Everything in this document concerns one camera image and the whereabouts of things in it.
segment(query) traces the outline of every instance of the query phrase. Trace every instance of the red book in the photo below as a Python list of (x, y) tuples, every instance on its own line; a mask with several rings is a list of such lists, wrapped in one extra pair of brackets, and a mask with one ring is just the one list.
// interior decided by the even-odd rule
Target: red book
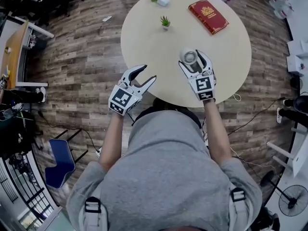
[(207, 0), (200, 0), (188, 6), (188, 9), (202, 22), (203, 25), (215, 34), (225, 28), (229, 22)]

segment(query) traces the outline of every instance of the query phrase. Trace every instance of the wooden floor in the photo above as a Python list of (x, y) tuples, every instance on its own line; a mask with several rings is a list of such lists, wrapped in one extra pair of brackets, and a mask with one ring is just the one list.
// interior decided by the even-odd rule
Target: wooden floor
[[(83, 128), (89, 131), (93, 142), (100, 148), (105, 137), (110, 112), (108, 96), (113, 86), (126, 70), (121, 48), (120, 35), (124, 19), (138, 0), (85, 0), (77, 1), (70, 9), (70, 17), (52, 19), (47, 29), (55, 34), (46, 50), (30, 61), (30, 79), (48, 82), (47, 99), (39, 108), (52, 125), (65, 125), (69, 128)], [(242, 100), (237, 102), (230, 97), (220, 103), (219, 110), (228, 132), (247, 123), (257, 112), (270, 106), (280, 97), (293, 97), (287, 74), (286, 43), (290, 40), (284, 21), (277, 19), (268, 0), (233, 0), (231, 7), (243, 21), (252, 47), (252, 64), (249, 75), (237, 92)], [(102, 19), (112, 15), (103, 23)], [(131, 112), (136, 117), (153, 101), (146, 94), (142, 103)], [(230, 135), (232, 148), (246, 161), (264, 166), (274, 165), (281, 171), (271, 157), (274, 151), (266, 147), (271, 141), (288, 149), (291, 143), (292, 122), (283, 125), (276, 123), (276, 110), (281, 106), (276, 102), (267, 111), (259, 114), (249, 125)], [(194, 109), (200, 120), (203, 110)], [(37, 124), (44, 135), (37, 137), (43, 144), (43, 151), (35, 150), (40, 170), (54, 165), (48, 139), (61, 133), (64, 128), (51, 128), (33, 111)], [(123, 129), (123, 152), (128, 146), (131, 121), (125, 117)], [(85, 132), (70, 141), (75, 157), (86, 149), (89, 153), (77, 163), (77, 169), (61, 189), (51, 189), (55, 200), (65, 206), (74, 183), (91, 160), (97, 160), (91, 140)], [(258, 176), (244, 166), (259, 182)], [(263, 177), (271, 167), (251, 165)], [(271, 187), (262, 189), (264, 199)]]

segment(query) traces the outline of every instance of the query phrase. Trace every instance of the office chair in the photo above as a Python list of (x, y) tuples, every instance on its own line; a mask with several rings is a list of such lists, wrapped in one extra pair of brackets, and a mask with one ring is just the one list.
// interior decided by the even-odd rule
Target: office chair
[(88, 150), (85, 151), (79, 158), (74, 160), (71, 152), (72, 150), (70, 149), (68, 142), (80, 133), (81, 129), (79, 129), (67, 140), (59, 139), (59, 137), (66, 132), (67, 130), (59, 134), (54, 139), (49, 140), (57, 165), (55, 167), (45, 168), (45, 179), (46, 184), (54, 188), (61, 188), (63, 186), (67, 179), (74, 173), (76, 169), (75, 163), (77, 163), (88, 152)]

